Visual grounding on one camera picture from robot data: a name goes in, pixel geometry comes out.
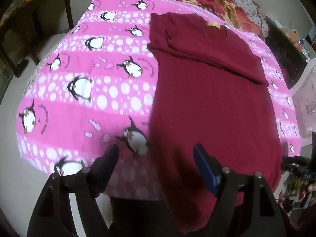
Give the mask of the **maroon red t-shirt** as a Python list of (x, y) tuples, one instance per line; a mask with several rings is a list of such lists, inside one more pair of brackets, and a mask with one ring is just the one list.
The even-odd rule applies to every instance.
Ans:
[(193, 160), (198, 143), (235, 172), (261, 172), (275, 190), (282, 148), (261, 60), (248, 44), (196, 14), (154, 13), (148, 49), (159, 68), (150, 153), (178, 229), (203, 228), (216, 201)]

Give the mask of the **white plastic storage basket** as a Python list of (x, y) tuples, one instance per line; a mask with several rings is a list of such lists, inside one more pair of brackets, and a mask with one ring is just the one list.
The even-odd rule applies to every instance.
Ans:
[(296, 84), (290, 89), (298, 123), (301, 146), (312, 144), (315, 132), (315, 58), (310, 60)]

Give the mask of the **pink penguin print blanket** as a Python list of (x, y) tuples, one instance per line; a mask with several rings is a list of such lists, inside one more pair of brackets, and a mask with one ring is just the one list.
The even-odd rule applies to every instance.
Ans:
[(120, 159), (106, 192), (118, 198), (161, 199), (145, 146), (159, 72), (147, 45), (151, 14), (167, 12), (197, 14), (248, 44), (261, 59), (285, 153), (299, 155), (293, 101), (276, 58), (260, 37), (185, 2), (92, 0), (25, 88), (16, 116), (20, 156), (46, 174), (74, 174), (91, 165), (133, 121), (139, 133), (130, 147), (120, 145)]

